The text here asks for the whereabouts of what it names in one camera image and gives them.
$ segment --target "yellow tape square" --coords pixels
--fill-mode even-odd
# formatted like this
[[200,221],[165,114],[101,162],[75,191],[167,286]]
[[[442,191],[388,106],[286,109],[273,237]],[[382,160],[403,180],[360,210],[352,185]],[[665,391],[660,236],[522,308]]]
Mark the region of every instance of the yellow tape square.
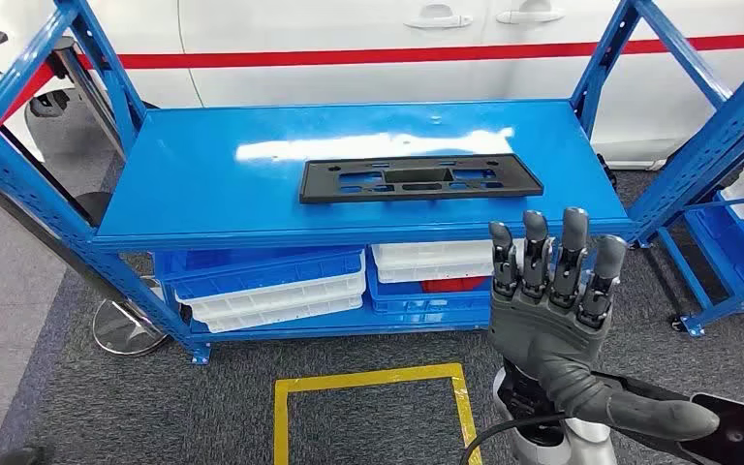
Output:
[[[466,380],[463,378],[463,366],[460,363],[444,363],[441,365],[414,366],[410,368],[366,371],[345,375],[277,380],[275,382],[274,424],[275,465],[288,465],[290,462],[289,410],[287,401],[291,392],[357,388],[404,381],[435,380],[438,378],[451,378],[454,401],[457,404],[457,416],[460,419],[460,431],[463,433],[463,443],[464,445],[469,445],[469,443],[475,440],[477,432],[475,430],[475,421],[472,419],[469,390],[466,389]],[[481,452],[476,449],[469,459],[469,465],[481,464]]]

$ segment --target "car door handle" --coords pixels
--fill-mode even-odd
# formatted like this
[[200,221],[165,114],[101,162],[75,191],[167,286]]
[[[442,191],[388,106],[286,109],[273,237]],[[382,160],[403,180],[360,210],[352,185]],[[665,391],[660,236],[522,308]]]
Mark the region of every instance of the car door handle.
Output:
[[475,19],[470,15],[449,15],[440,17],[416,17],[405,21],[409,27],[416,29],[450,29],[452,27],[466,27]]
[[495,16],[498,22],[504,24],[528,24],[531,22],[550,22],[556,21],[565,16],[566,12],[560,8],[552,8],[544,12],[523,12],[520,10],[510,10],[502,12]]

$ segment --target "red stripe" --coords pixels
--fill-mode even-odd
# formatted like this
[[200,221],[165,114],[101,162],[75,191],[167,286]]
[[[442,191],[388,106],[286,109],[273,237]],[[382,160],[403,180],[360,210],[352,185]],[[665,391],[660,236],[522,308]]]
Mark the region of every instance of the red stripe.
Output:
[[50,68],[47,63],[42,63],[39,69],[36,70],[35,74],[30,78],[29,82],[27,82],[24,88],[21,89],[21,92],[18,93],[18,96],[15,97],[15,100],[13,100],[13,103],[7,108],[7,111],[4,112],[4,115],[1,116],[0,126],[4,124],[4,121],[12,116],[17,109],[20,109],[26,101],[32,99],[33,96],[36,95],[36,92],[44,87],[44,84],[46,84],[50,79],[52,79],[52,68]]
[[[714,37],[693,37],[689,42],[697,50],[744,48],[744,34]],[[518,58],[552,58],[590,56],[597,43],[517,44],[507,46],[445,46],[433,48],[373,48],[364,50],[269,51],[238,53],[159,53],[121,54],[124,68],[129,70],[175,68],[244,68],[257,66],[351,65],[366,63],[420,63],[428,61],[507,60]],[[666,47],[659,40],[629,41],[627,54],[661,53]],[[81,64],[91,69],[85,56]],[[44,65],[10,106],[4,119],[52,78],[52,70]]]

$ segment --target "chrome base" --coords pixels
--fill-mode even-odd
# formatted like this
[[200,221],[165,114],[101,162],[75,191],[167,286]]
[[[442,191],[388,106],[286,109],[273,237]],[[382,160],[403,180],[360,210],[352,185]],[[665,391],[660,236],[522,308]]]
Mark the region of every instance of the chrome base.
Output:
[[158,348],[167,340],[139,312],[127,303],[104,300],[92,320],[92,335],[105,351],[124,357],[139,357]]

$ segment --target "gray robotic hand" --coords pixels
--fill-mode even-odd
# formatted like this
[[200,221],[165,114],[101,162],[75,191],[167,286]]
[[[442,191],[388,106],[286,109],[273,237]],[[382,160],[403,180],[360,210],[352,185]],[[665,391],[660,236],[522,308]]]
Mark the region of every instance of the gray robotic hand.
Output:
[[697,404],[642,397],[610,387],[591,372],[611,323],[612,294],[626,254],[623,239],[613,235],[598,239],[596,264],[584,289],[580,272],[587,256],[585,211],[564,211],[553,275],[545,218],[526,211],[523,223],[522,269],[512,234],[502,223],[489,225],[495,264],[488,333],[492,345],[537,380],[555,407],[570,417],[673,441],[715,431],[718,417]]

